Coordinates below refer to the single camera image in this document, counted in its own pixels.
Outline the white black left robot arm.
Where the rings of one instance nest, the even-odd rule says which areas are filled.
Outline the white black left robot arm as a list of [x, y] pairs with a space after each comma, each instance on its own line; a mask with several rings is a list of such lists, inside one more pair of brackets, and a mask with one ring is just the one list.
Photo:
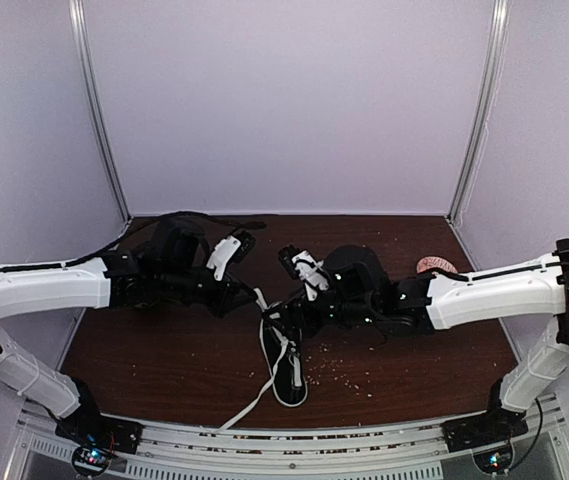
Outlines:
[[[255, 245], [265, 223], [208, 216], [230, 233], [215, 246], [195, 223], [197, 213], [178, 211], [142, 223], [155, 228], [131, 251], [114, 240], [83, 257], [48, 263], [0, 264], [0, 320], [71, 308], [150, 308], [160, 302], [200, 304], [214, 316], [256, 300], [254, 291], [227, 271]], [[0, 381], [43, 407], [80, 441], [97, 444], [109, 435], [88, 386], [42, 364], [0, 329]]]

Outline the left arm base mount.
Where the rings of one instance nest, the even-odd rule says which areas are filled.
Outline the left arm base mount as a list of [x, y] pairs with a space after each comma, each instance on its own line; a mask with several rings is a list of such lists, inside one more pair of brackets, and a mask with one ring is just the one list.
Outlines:
[[122, 454], [137, 452], [143, 426], [134, 421], [101, 417], [89, 429], [70, 419], [53, 416], [55, 434], [72, 440], [76, 447], [70, 464], [81, 478], [95, 478], [122, 460]]

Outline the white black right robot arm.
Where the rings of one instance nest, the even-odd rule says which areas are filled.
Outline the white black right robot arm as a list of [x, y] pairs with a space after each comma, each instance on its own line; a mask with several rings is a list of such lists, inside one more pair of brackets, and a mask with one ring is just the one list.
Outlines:
[[364, 246], [341, 246], [316, 260], [289, 245], [278, 257], [304, 288], [286, 302], [286, 323], [307, 336], [326, 324], [370, 323], [384, 337], [411, 337], [484, 320], [550, 315], [525, 361], [494, 384], [476, 423], [483, 440], [499, 440], [568, 365], [569, 239], [516, 265], [464, 274], [430, 267], [397, 281]]

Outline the white shoelace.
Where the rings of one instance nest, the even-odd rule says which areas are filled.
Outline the white shoelace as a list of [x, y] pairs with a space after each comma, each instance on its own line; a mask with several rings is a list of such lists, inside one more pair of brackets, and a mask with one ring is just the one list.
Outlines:
[[[266, 341], [265, 338], [267, 337], [266, 332], [270, 330], [271, 333], [274, 335], [275, 343], [279, 346], [279, 352], [274, 361], [271, 361], [268, 350], [266, 348]], [[279, 395], [278, 390], [276, 388], [275, 382], [277, 378], [277, 374], [280, 371], [280, 362], [283, 359], [288, 358], [290, 355], [294, 353], [299, 353], [296, 347], [296, 343], [290, 341], [285, 335], [283, 335], [276, 327], [267, 326], [265, 325], [264, 318], [261, 318], [260, 326], [259, 326], [259, 333], [258, 333], [259, 343], [261, 347], [262, 354], [266, 361], [266, 365], [268, 367], [268, 379], [262, 385], [256, 397], [249, 402], [242, 410], [240, 410], [236, 415], [231, 417], [227, 420], [224, 424], [218, 427], [215, 430], [216, 434], [221, 434], [229, 430], [231, 427], [236, 425], [240, 420], [242, 420], [246, 415], [248, 415], [260, 402], [263, 395], [266, 393], [267, 390], [272, 390], [273, 395], [277, 402], [288, 408], [296, 408], [301, 406], [308, 398], [308, 384], [306, 380], [303, 378], [302, 374], [302, 367], [301, 367], [301, 360], [297, 358], [296, 360], [289, 360], [288, 364], [292, 367], [293, 373], [293, 380], [295, 384], [295, 388], [298, 389], [302, 396], [296, 403], [286, 403]]]

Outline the black white canvas sneaker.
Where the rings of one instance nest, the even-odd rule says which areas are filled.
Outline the black white canvas sneaker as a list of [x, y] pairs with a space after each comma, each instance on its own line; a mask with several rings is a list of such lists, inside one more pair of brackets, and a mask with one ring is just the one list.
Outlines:
[[[296, 347], [299, 353], [294, 353], [293, 355], [290, 355], [288, 358], [283, 359], [280, 362], [280, 371], [277, 374], [275, 382], [280, 397], [286, 403], [296, 403], [302, 396], [302, 393], [295, 388], [292, 367], [288, 364], [288, 361], [296, 360], [297, 358], [301, 360], [302, 374], [304, 378], [301, 349], [302, 330], [295, 323], [290, 309], [282, 302], [274, 302], [270, 304], [262, 313], [262, 318], [265, 320], [265, 325], [276, 327], [290, 341], [296, 343]], [[266, 335], [266, 348], [268, 350], [271, 361], [274, 361], [277, 353], [279, 352], [279, 346], [275, 343], [274, 335], [270, 330], [266, 332]]]

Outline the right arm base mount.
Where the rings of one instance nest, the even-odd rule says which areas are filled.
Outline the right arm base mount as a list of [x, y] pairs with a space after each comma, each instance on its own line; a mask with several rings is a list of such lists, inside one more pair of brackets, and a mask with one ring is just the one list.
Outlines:
[[472, 452], [475, 466], [484, 474], [506, 474], [515, 465], [512, 440], [529, 429], [525, 420], [491, 421], [476, 415], [444, 422], [441, 426], [450, 453]]

